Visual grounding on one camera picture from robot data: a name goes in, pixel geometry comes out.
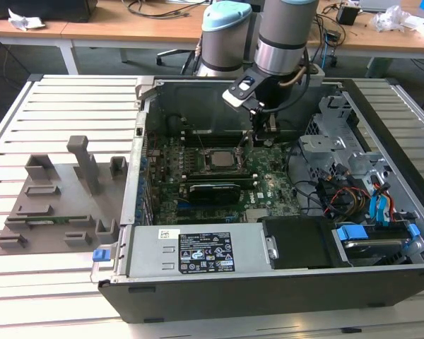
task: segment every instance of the barcode sticker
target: barcode sticker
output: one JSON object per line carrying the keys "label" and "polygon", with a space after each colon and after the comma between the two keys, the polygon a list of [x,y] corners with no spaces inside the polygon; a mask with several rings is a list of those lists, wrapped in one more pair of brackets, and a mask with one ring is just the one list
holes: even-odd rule
{"label": "barcode sticker", "polygon": [[158,230],[158,239],[177,239],[179,238],[180,229]]}

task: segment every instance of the black cover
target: black cover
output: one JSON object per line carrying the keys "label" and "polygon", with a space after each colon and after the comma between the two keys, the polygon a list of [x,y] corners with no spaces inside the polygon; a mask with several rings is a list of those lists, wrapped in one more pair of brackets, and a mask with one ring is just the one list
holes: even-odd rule
{"label": "black cover", "polygon": [[98,0],[0,0],[0,19],[9,17],[9,8],[20,16],[85,23],[97,3]]}
{"label": "black cover", "polygon": [[267,217],[262,220],[266,237],[273,237],[278,258],[272,268],[347,267],[339,256],[331,231],[334,223],[324,217]]}

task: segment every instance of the power supply label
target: power supply label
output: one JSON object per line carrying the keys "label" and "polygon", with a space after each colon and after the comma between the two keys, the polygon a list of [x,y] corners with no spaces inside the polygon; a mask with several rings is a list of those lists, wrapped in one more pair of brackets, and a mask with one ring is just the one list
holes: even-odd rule
{"label": "power supply label", "polygon": [[179,272],[234,272],[231,234],[179,234]]}

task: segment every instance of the white paper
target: white paper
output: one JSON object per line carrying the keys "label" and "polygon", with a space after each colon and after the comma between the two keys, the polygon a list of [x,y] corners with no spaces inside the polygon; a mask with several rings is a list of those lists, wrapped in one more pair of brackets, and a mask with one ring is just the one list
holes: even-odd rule
{"label": "white paper", "polygon": [[45,24],[42,23],[40,18],[34,17],[34,18],[26,18],[25,16],[19,16],[11,11],[11,9],[8,9],[9,12],[9,19],[8,21],[19,30],[30,30],[32,28],[41,28],[45,27]]}
{"label": "white paper", "polygon": [[402,26],[411,28],[412,30],[415,30],[419,25],[424,24],[424,18],[421,18],[419,16],[409,16],[405,21],[402,23]]}

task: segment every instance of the blue latch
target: blue latch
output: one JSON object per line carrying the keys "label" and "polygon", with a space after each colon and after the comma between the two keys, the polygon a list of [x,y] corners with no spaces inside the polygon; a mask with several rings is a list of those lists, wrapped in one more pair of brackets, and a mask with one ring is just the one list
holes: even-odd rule
{"label": "blue latch", "polygon": [[95,249],[93,251],[93,261],[95,263],[101,261],[110,261],[112,252],[109,249]]}
{"label": "blue latch", "polygon": [[368,239],[369,236],[363,225],[343,225],[337,229],[339,239],[346,240]]}
{"label": "blue latch", "polygon": [[408,231],[410,231],[411,236],[417,237],[418,235],[420,235],[421,233],[419,232],[418,226],[416,226],[416,224],[410,224],[408,226]]}
{"label": "blue latch", "polygon": [[375,220],[381,222],[382,225],[388,226],[389,223],[384,219],[384,209],[387,207],[388,199],[386,196],[380,196],[379,208],[377,210]]}

